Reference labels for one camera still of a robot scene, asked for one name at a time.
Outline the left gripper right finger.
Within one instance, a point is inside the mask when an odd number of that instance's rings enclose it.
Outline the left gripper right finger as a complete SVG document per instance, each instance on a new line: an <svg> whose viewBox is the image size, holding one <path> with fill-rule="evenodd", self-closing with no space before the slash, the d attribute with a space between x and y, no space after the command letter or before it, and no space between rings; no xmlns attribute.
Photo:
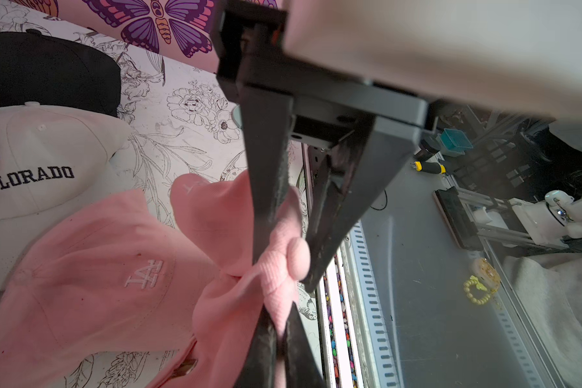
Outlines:
<svg viewBox="0 0 582 388"><path fill-rule="evenodd" d="M319 371L312 354L301 315L292 304L282 340L287 388L326 388L323 373Z"/></svg>

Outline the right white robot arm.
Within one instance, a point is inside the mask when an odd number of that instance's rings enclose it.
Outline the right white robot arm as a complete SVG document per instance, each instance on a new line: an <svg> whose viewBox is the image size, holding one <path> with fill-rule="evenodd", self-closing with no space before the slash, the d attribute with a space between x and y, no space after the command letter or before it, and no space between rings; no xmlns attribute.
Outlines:
<svg viewBox="0 0 582 388"><path fill-rule="evenodd" d="M326 150L308 289L412 156L430 98L582 121L582 1L223 1L211 38L242 116L255 259L287 195L289 141Z"/></svg>

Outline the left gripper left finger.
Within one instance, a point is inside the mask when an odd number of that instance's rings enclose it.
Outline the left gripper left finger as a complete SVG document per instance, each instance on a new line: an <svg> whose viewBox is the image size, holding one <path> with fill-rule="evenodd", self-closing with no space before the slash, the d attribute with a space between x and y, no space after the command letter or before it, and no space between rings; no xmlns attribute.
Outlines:
<svg viewBox="0 0 582 388"><path fill-rule="evenodd" d="M247 358L234 388L273 388L276 348L276 328L270 314L262 307Z"/></svg>

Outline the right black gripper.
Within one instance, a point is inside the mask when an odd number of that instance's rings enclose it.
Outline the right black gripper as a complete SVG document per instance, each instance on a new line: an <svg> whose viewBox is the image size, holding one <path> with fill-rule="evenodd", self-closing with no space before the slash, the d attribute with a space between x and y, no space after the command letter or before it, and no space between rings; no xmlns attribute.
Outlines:
<svg viewBox="0 0 582 388"><path fill-rule="evenodd" d="M268 246L289 190L293 99L294 116L315 123L312 129L295 129L295 139L325 148L342 140L321 162L313 187L307 229L310 270L302 281L311 293L347 233L416 150L428 103L289 56L283 50L288 19L283 10L221 1L210 36L219 58L217 81L225 97L239 103L242 115L254 264Z"/></svg>

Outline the pink cap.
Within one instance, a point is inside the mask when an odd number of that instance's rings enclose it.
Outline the pink cap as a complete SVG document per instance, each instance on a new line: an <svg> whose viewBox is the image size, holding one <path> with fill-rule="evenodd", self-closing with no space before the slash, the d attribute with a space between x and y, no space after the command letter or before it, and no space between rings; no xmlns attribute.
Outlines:
<svg viewBox="0 0 582 388"><path fill-rule="evenodd" d="M59 223L0 302L0 387L46 387L98 352L182 349L215 264L150 214L140 190Z"/></svg>
<svg viewBox="0 0 582 388"><path fill-rule="evenodd" d="M268 246L253 263L254 213L249 176L210 183L186 174L171 187L179 230L218 268L192 315L189 342L153 381L154 387L233 387L247 358L262 307L277 334L274 386L286 387L282 340L297 284L310 266L302 237L302 202L289 189Z"/></svg>

